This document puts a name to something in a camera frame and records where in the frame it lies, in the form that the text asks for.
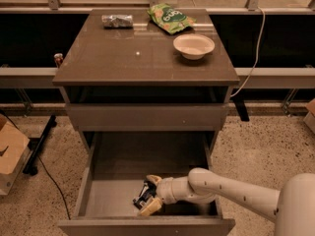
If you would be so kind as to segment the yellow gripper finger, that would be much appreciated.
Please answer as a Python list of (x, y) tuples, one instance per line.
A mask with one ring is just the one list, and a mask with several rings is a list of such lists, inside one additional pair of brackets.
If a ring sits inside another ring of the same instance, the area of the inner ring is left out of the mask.
[(150, 197), (146, 201), (140, 201), (139, 216), (150, 216), (153, 213), (159, 211), (163, 205), (160, 198)]
[(147, 180), (157, 187), (162, 178), (157, 175), (148, 175)]

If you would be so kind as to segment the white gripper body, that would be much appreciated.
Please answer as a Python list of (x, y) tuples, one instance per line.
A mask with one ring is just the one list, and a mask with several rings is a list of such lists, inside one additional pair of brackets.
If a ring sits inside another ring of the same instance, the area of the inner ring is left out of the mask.
[(163, 178), (157, 182), (157, 196), (166, 205), (177, 203), (172, 191), (172, 184), (173, 178)]

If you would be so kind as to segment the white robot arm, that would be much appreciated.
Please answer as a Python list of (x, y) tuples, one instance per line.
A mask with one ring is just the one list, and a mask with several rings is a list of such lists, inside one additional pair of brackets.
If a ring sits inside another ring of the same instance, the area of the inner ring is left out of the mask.
[(139, 215), (149, 216), (164, 205), (184, 201), (205, 204), (224, 197), (275, 223), (274, 236), (315, 236), (315, 174), (291, 177), (280, 190), (265, 188), (194, 168), (184, 177), (147, 177)]

